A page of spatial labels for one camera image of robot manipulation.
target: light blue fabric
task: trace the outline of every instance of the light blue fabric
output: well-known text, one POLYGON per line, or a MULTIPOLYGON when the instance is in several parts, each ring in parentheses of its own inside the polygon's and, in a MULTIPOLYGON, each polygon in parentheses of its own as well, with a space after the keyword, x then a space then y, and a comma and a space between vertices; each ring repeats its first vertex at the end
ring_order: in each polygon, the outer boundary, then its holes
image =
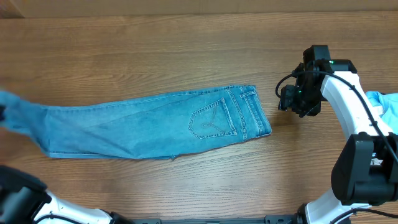
POLYGON ((92 106, 44 106, 0 91, 1 126, 49 157, 169 159, 271 133, 256 87, 231 85, 92 106))
POLYGON ((366 96, 372 106, 383 107, 381 119, 392 128, 394 134, 398 134, 398 93, 383 95, 377 91, 369 91, 366 96))

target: pocket stitching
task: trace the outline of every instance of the pocket stitching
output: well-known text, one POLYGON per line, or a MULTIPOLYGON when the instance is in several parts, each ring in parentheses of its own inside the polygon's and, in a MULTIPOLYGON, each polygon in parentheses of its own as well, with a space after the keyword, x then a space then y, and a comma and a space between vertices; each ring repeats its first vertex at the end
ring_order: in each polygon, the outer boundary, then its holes
POLYGON ((199 109, 199 110, 193 112, 192 115, 191 115, 191 119, 190 119, 189 125, 188 125, 188 130, 189 130, 196 138, 199 138, 199 139, 203 139, 203 138, 212 138, 212 137, 219 137, 219 136, 234 136, 234 135, 237 135, 236 129, 235 129, 233 123, 232 123, 231 115, 229 114, 228 108, 226 107, 226 104, 225 104, 225 99, 224 99, 223 97, 222 97, 220 100, 217 100, 216 102, 214 102, 214 103, 212 103, 212 104, 210 104, 210 105, 207 105, 207 106, 205 106, 205 107, 203 107, 203 108, 201 108, 201 109, 199 109), (193 125, 193 122, 194 122, 194 120, 195 120, 195 117, 197 117, 197 115, 198 115, 199 113, 201 113, 201 112, 203 112, 203 111, 206 111, 206 110, 208 110, 208 109, 214 108, 215 106, 220 105, 220 104, 221 104, 222 107, 223 107, 223 111, 224 111, 224 113, 225 113, 225 115, 226 115, 226 120, 227 120, 227 122, 228 122, 229 128, 231 128, 231 131, 225 132, 224 134, 211 134, 211 135, 207 135, 207 136, 199 136, 199 135, 198 135, 196 132, 194 132, 194 130, 192 129, 192 125, 193 125))

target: cable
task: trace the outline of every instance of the cable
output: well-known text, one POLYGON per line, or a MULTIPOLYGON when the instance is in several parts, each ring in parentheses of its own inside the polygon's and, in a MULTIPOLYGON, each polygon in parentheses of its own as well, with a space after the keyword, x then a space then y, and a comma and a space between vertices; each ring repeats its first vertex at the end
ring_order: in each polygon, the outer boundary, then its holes
POLYGON ((45 215, 45 216, 42 216, 38 220, 34 221, 33 224, 38 224, 39 222, 41 222, 41 221, 43 221, 43 220, 45 220, 47 218, 51 218, 51 219, 57 218, 57 219, 60 219, 60 220, 64 220, 64 221, 70 222, 72 224, 83 224, 83 223, 80 223, 80 222, 76 222, 75 220, 71 220, 70 218, 62 217, 62 216, 59 216, 59 215, 45 215))
POLYGON ((278 94, 278 89, 280 84, 282 84, 283 81, 285 81, 286 79, 293 77, 293 76, 299 76, 299 75, 304 75, 307 73, 318 73, 318 74, 323 74, 323 75, 328 75, 330 77, 336 78, 340 81, 342 81, 345 85, 347 85, 351 90, 353 90, 356 94, 356 96, 359 98, 360 102, 363 105, 363 108, 366 111, 366 114, 369 117, 369 120, 371 121, 372 126, 374 127, 374 129, 376 130, 377 134, 380 135, 381 139, 383 140, 384 144, 387 147, 387 151, 389 152, 389 154, 392 156, 393 160, 395 161, 395 163, 398 165, 398 157, 395 154, 394 150, 392 149, 391 145, 388 143, 387 138, 383 135, 382 131, 380 130, 379 126, 377 125, 377 121, 374 120, 373 115, 368 107, 368 105, 366 104, 364 98, 362 97, 362 95, 359 93, 359 91, 355 88, 354 85, 352 85, 350 82, 346 81, 344 78, 339 77, 338 75, 335 75, 333 73, 330 72, 324 72, 324 71, 302 71, 302 72, 297 72, 297 73, 292 73, 290 75, 287 75, 286 77, 284 77, 283 79, 281 79, 281 81, 277 84, 275 92, 277 93, 277 96, 280 98, 280 95, 278 94))
POLYGON ((368 208, 353 208, 353 209, 337 216, 334 220, 332 220, 330 222, 330 224, 335 224, 342 218, 346 217, 347 215, 355 214, 356 212, 369 212, 369 213, 378 214, 378 215, 382 215, 382 216, 389 217, 389 218, 398 218, 398 215, 391 214, 391 213, 380 212, 380 211, 368 209, 368 208))
POLYGON ((276 96, 278 96, 278 98, 280 98, 280 95, 279 95, 279 93, 278 93, 278 89, 279 89, 280 84, 282 84, 286 79, 288 79, 288 78, 290 78, 290 77, 293 77, 293 73, 291 73, 290 75, 285 76, 285 78, 281 79, 281 80, 279 81, 279 83, 276 84, 275 94, 276 94, 276 96))

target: wood grain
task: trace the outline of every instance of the wood grain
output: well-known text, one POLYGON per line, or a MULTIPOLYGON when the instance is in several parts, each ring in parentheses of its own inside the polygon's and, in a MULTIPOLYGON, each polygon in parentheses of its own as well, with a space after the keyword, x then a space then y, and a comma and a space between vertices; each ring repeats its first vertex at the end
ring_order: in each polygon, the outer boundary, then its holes
MULTIPOLYGON (((0 163, 40 177, 61 198, 129 218, 294 213, 325 192, 345 145, 334 112, 324 103, 318 116, 299 119, 277 111, 274 93, 312 44, 351 59, 365 91, 398 91, 398 12, 8 19, 0 30, 0 84, 37 103, 257 85, 271 136, 174 161, 49 159, 28 138, 0 131, 0 163)), ((398 203, 377 209, 396 212, 398 203)))
POLYGON ((26 18, 222 14, 254 12, 396 11, 398 0, 0 0, 26 18))

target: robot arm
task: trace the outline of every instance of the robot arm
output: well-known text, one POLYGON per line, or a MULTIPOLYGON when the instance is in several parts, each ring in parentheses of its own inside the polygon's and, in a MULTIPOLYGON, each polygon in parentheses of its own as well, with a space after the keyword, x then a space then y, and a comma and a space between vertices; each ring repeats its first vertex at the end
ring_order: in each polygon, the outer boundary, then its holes
MULTIPOLYGON (((371 106, 361 88, 358 75, 350 71, 335 72, 334 74, 344 78, 356 87, 365 99, 366 104, 371 110, 381 131, 384 135, 388 136, 389 133, 392 132, 392 129, 384 123, 383 120, 381 120, 377 112, 371 106)), ((334 109, 347 141, 352 134, 359 134, 361 132, 365 132, 371 136, 378 136, 378 133, 375 131, 374 127, 372 127, 369 117, 366 114, 358 96, 350 90, 347 85, 336 78, 326 76, 322 82, 321 93, 334 109)), ((350 211, 352 208, 369 207, 370 204, 368 203, 342 205, 341 201, 334 195, 333 189, 330 188, 318 200, 310 202, 305 207, 305 217, 307 219, 307 223, 330 223, 333 219, 342 213, 350 211)))
POLYGON ((47 195, 51 197, 51 202, 46 203, 39 210, 34 218, 37 222, 40 218, 40 224, 71 224, 69 221, 56 218, 45 218, 48 215, 56 215, 60 217, 68 217, 78 223, 94 223, 94 224, 110 224, 112 217, 100 209, 89 209, 67 202, 57 198, 53 193, 47 191, 47 195))
MULTIPOLYGON (((356 87, 371 110, 373 118, 377 121, 377 125, 383 134, 388 136, 392 132, 392 129, 379 117, 377 111, 375 111, 366 98, 359 83, 359 76, 351 71, 335 71, 334 74, 344 78, 356 87)), ((343 128, 346 140, 352 134, 360 132, 365 132, 371 136, 378 136, 358 96, 347 85, 336 78, 326 76, 322 82, 321 93, 334 109, 338 121, 343 128)))
POLYGON ((343 128, 347 143, 333 168, 331 188, 318 200, 300 207, 294 221, 306 224, 348 222, 346 218, 353 208, 369 208, 397 200, 398 166, 386 153, 386 145, 375 130, 363 103, 347 84, 325 75, 332 73, 354 86, 381 133, 395 147, 396 154, 398 138, 366 98, 354 65, 349 60, 331 60, 325 45, 307 49, 303 59, 304 63, 291 74, 291 77, 297 78, 296 85, 287 85, 282 89, 279 109, 291 108, 301 118, 315 116, 320 112, 320 102, 328 101, 343 128), (379 166, 371 166, 373 158, 384 161, 379 166))

